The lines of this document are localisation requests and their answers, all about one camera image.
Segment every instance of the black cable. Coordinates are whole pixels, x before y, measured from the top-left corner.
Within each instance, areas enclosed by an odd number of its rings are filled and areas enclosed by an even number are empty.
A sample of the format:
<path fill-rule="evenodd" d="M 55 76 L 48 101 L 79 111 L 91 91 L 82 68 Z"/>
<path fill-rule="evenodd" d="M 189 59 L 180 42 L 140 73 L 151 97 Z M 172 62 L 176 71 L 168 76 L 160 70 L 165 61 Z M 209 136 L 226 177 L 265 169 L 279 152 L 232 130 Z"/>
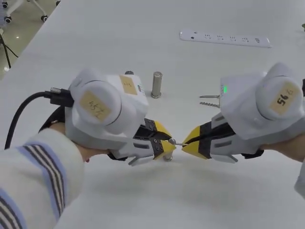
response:
<path fill-rule="evenodd" d="M 1 34 L 0 34 L 0 43 L 3 44 L 5 55 L 6 55 L 6 60 L 8 61 L 9 68 L 11 68 L 9 53 L 8 53 L 8 50 L 6 48 L 6 44 L 5 44 L 4 39 L 3 39 Z"/>
<path fill-rule="evenodd" d="M 5 147 L 4 149 L 8 149 L 10 147 L 15 128 L 18 122 L 18 119 L 25 109 L 25 107 L 32 102 L 34 99 L 44 97 L 47 99 L 50 99 L 50 103 L 54 105 L 59 105 L 63 107 L 72 107 L 74 104 L 74 100 L 71 96 L 71 93 L 69 90 L 66 89 L 58 89 L 58 88 L 51 88 L 51 91 L 45 91 L 45 92 L 37 92 L 35 94 L 32 94 L 30 97 L 28 97 L 26 100 L 23 101 L 23 103 L 19 106 L 18 110 L 16 111 L 13 120 L 10 124 L 8 136 L 6 138 Z"/>
<path fill-rule="evenodd" d="M 8 50 L 10 50 L 10 52 L 11 52 L 14 56 L 16 56 L 17 58 L 19 58 L 19 56 L 17 56 L 16 53 L 14 53 L 12 49 L 10 49 L 9 46 L 7 46 L 7 45 L 5 45 L 5 46 L 8 48 Z"/>
<path fill-rule="evenodd" d="M 40 98 L 40 97 L 45 97 L 45 98 L 49 98 L 51 99 L 51 93 L 50 92 L 38 92 L 35 93 L 33 95 L 31 95 L 30 97 L 28 97 L 26 100 L 24 100 L 24 102 L 19 106 L 17 112 L 15 113 L 13 120 L 10 124 L 10 128 L 9 128 L 9 133 L 8 136 L 6 138 L 6 142 L 5 142 L 5 147 L 4 149 L 8 149 L 10 147 L 13 135 L 14 135 L 14 131 L 18 122 L 18 119 L 22 113 L 22 111 L 24 110 L 24 108 L 30 103 L 32 102 L 34 99 Z"/>

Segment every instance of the hand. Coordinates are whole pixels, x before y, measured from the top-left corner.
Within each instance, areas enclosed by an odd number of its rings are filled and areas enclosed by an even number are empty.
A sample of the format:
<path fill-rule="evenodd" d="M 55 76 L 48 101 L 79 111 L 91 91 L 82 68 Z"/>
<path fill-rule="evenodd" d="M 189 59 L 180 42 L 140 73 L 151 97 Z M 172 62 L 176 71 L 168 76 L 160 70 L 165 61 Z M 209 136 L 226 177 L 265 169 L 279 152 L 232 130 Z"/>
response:
<path fill-rule="evenodd" d="M 303 162 L 305 159 L 305 135 L 299 135 L 284 142 L 264 145 L 261 149 L 275 150 L 293 160 Z"/>
<path fill-rule="evenodd" d="M 64 135 L 66 133 L 65 132 L 66 128 L 65 128 L 64 123 L 55 123 L 50 126 L 50 129 L 56 130 Z M 90 157 L 95 156 L 95 155 L 109 153 L 108 150 L 89 149 L 89 148 L 82 147 L 76 143 L 75 143 L 75 145 L 78 148 L 78 150 L 80 151 L 83 161 L 89 161 Z"/>

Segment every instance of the white tabletop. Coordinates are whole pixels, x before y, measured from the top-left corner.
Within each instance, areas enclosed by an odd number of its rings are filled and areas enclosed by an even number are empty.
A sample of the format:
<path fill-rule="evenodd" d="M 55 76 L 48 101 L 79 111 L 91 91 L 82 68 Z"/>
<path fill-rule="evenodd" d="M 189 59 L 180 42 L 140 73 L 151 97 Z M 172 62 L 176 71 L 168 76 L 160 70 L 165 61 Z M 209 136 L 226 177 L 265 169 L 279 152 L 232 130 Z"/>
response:
<path fill-rule="evenodd" d="M 182 141 L 219 112 L 198 96 L 219 94 L 220 77 L 282 61 L 303 78 L 304 8 L 303 0 L 63 0 L 0 82 L 1 146 L 26 97 L 67 88 L 85 66 L 132 70 L 147 91 L 152 73 L 162 72 L 163 96 L 149 98 L 148 118 Z M 183 42 L 184 28 L 267 36 L 273 48 Z M 12 144 L 35 134 L 55 108 L 46 99 L 30 104 Z M 239 159 L 230 165 L 176 150 L 170 163 L 129 167 L 96 157 L 58 228 L 304 228 L 305 201 L 293 189 L 300 163 L 272 151 Z"/>

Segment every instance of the striped sleeve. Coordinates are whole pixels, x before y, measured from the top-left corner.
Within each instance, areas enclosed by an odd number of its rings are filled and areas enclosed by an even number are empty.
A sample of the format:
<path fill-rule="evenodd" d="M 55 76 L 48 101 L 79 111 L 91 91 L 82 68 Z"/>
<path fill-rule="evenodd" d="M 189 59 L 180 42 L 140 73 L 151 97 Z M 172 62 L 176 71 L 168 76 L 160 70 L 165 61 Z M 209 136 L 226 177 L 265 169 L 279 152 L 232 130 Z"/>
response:
<path fill-rule="evenodd" d="M 0 152 L 0 229 L 52 229 L 81 191 L 83 166 L 77 147 L 50 129 Z"/>

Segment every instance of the handwritten label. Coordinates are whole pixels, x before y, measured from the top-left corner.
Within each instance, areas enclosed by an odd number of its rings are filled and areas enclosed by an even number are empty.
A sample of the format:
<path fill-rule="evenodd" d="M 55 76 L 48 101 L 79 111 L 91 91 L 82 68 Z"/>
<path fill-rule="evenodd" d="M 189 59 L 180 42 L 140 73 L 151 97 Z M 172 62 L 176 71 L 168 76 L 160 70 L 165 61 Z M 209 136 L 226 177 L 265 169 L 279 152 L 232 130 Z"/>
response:
<path fill-rule="evenodd" d="M 299 93 L 300 90 L 294 84 L 286 82 L 276 98 L 270 103 L 270 109 L 279 115 L 284 114 Z"/>
<path fill-rule="evenodd" d="M 111 110 L 91 91 L 86 91 L 80 101 L 81 107 L 101 122 L 108 117 Z"/>
<path fill-rule="evenodd" d="M 137 95 L 137 90 L 135 89 L 132 78 L 124 75 L 120 75 L 120 79 L 123 85 L 124 92 L 126 94 L 134 94 Z"/>

